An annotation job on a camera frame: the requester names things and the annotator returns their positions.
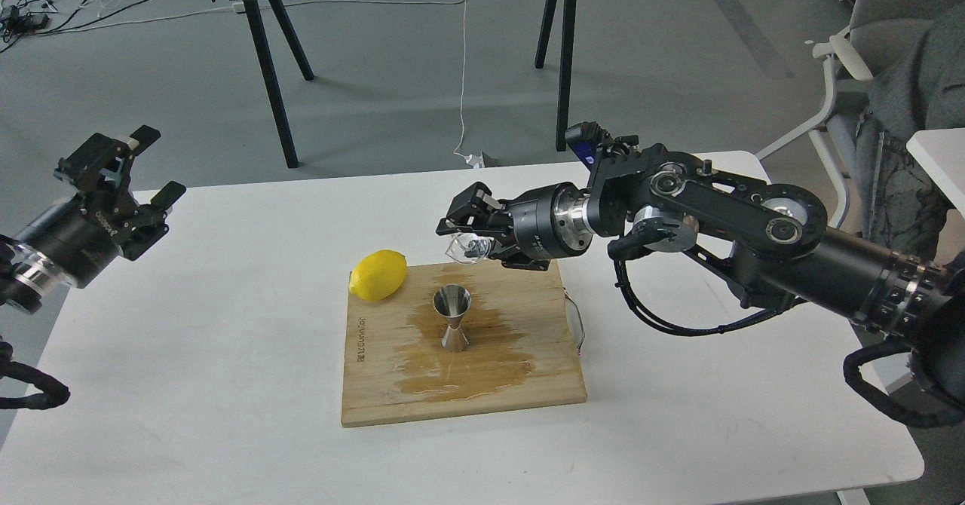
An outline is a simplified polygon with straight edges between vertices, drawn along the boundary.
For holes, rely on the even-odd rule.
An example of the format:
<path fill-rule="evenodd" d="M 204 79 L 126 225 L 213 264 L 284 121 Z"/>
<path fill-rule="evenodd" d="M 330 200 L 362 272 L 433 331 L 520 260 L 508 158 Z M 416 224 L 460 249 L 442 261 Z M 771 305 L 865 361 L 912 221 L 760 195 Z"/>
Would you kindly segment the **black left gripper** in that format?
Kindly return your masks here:
<path fill-rule="evenodd" d="M 166 218 L 187 188 L 168 182 L 145 205 L 130 191 L 134 158 L 159 138 L 149 126 L 124 140 L 96 132 L 58 160 L 55 178 L 77 196 L 49 207 L 15 234 L 17 288 L 83 289 L 114 260 L 136 261 L 168 233 Z"/>

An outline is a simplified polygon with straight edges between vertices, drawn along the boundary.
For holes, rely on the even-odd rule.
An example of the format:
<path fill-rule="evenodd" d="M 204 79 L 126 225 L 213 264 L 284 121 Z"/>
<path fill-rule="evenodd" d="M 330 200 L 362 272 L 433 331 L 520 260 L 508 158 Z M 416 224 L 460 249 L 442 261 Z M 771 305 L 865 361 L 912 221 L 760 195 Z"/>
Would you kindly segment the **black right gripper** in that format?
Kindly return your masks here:
<path fill-rule="evenodd" d="M 588 199 L 562 182 L 504 202 L 485 183 L 474 182 L 452 199 L 437 234 L 449 236 L 446 254 L 459 264 L 489 259 L 505 268 L 548 271 L 550 261 L 588 251 L 594 235 Z"/>

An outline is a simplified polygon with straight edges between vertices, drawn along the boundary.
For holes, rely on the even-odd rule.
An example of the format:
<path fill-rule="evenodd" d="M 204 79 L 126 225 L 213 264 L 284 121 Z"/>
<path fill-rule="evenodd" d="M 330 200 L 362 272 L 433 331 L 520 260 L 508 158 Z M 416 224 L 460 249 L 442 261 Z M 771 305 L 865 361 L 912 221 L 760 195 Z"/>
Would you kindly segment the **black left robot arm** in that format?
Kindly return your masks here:
<path fill-rule="evenodd" d="M 130 189 L 135 158 L 159 138 L 149 126 L 124 139 L 96 132 L 58 161 L 54 176 L 73 194 L 2 237 L 3 306 L 34 315 L 59 285 L 86 288 L 114 260 L 138 260 L 168 234 L 185 186 L 167 182 L 145 203 Z"/>

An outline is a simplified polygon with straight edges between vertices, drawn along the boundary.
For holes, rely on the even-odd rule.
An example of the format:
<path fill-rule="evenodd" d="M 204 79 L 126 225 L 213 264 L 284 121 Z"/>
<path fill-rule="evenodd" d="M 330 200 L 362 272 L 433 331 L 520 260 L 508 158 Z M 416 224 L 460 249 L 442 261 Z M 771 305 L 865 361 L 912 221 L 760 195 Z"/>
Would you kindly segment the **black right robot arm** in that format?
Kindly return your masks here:
<path fill-rule="evenodd" d="M 437 234 L 475 234 L 469 257 L 533 271 L 606 237 L 627 306 L 669 335 L 723 334 L 813 303 L 885 334 L 842 364 L 844 380 L 866 402 L 911 428 L 963 421 L 962 267 L 937 267 L 835 229 L 806 189 L 638 141 L 613 137 L 594 121 L 571 126 L 564 145 L 589 169 L 586 188 L 561 182 L 497 199 L 476 182 L 452 199 Z M 627 270 L 655 252 L 685 254 L 757 313 L 714 329 L 656 316 Z"/>

